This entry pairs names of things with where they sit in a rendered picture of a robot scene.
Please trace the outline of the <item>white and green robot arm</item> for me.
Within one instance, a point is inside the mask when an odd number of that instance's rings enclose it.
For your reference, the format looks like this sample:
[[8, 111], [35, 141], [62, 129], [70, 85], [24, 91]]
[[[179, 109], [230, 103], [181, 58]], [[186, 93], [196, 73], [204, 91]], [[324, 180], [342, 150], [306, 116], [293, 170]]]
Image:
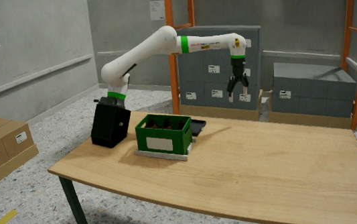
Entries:
[[101, 77], [109, 85], [107, 97], [94, 99], [94, 102], [125, 109], [130, 79], [128, 72], [160, 50], [165, 54], [174, 55], [209, 49], [230, 49], [231, 66], [241, 67], [246, 64], [245, 48], [246, 40], [237, 34], [177, 36], [172, 27], [163, 26], [137, 47], [103, 66]]

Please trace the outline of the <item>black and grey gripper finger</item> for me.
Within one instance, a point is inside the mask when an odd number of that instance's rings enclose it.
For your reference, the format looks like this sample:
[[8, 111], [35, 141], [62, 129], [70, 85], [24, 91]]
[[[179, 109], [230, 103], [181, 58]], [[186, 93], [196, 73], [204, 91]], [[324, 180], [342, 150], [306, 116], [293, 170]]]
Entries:
[[227, 87], [227, 90], [229, 93], [229, 101], [230, 102], [233, 102], [233, 90], [234, 90], [234, 87], [236, 85], [236, 83], [238, 82], [238, 80], [240, 79], [240, 77], [237, 78], [236, 81], [234, 81], [234, 77], [233, 76], [230, 76], [230, 80], [229, 80], [229, 83], [228, 83], [228, 87]]
[[247, 97], [247, 87], [248, 87], [249, 83], [248, 83], [248, 80], [246, 77], [246, 73], [244, 73], [243, 77], [241, 76], [240, 78], [242, 79], [241, 83], [243, 84], [243, 96]]

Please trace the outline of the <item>green bottle crate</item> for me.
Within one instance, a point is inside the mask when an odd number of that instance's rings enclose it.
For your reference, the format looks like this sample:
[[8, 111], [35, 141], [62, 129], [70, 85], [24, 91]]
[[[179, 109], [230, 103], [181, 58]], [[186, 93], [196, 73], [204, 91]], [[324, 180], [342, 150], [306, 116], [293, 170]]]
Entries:
[[[164, 120], [168, 120], [173, 130], [141, 127], [144, 123], [150, 125], [150, 119], [154, 119], [154, 124], [158, 127], [163, 127]], [[179, 121], [184, 121], [184, 128], [182, 130], [176, 130], [179, 127]], [[139, 150], [187, 155], [187, 149], [190, 143], [192, 143], [192, 119], [190, 116], [150, 114], [142, 122], [141, 126], [137, 135]], [[185, 134], [186, 129], [188, 131]]]

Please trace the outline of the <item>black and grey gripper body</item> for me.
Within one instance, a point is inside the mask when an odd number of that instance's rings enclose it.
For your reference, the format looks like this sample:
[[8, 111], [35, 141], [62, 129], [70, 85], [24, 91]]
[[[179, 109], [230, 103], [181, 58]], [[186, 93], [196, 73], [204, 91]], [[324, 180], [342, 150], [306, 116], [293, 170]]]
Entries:
[[233, 73], [233, 76], [234, 76], [234, 80], [236, 81], [238, 77], [243, 76], [242, 73], [244, 73], [244, 67], [243, 66], [241, 66], [241, 67], [233, 66], [232, 67], [232, 73]]

